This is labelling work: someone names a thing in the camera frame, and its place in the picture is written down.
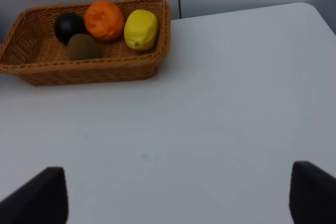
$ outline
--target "white table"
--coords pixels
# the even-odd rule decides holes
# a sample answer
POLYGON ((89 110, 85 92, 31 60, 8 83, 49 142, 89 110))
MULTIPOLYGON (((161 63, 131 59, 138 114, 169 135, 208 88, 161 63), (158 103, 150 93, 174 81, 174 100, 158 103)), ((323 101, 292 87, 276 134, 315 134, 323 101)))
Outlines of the white table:
POLYGON ((172 22, 153 79, 0 76, 0 199, 65 168, 70 224, 292 223, 291 166, 336 175, 336 36, 291 4, 172 22))

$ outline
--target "brown wicker basket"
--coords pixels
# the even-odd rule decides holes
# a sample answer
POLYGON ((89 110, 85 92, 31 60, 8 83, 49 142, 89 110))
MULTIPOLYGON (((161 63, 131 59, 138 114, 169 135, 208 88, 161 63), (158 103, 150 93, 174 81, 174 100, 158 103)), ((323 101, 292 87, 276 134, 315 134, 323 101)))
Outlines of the brown wicker basket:
POLYGON ((54 21, 65 12, 83 16, 90 4, 33 7, 21 13, 0 48, 0 72, 32 85, 63 85, 144 80, 152 77, 170 47, 171 11, 165 0, 115 2, 125 20, 136 9, 153 12, 159 34, 153 49, 130 49, 124 38, 102 44, 101 59, 69 61, 67 48, 54 34, 54 21))

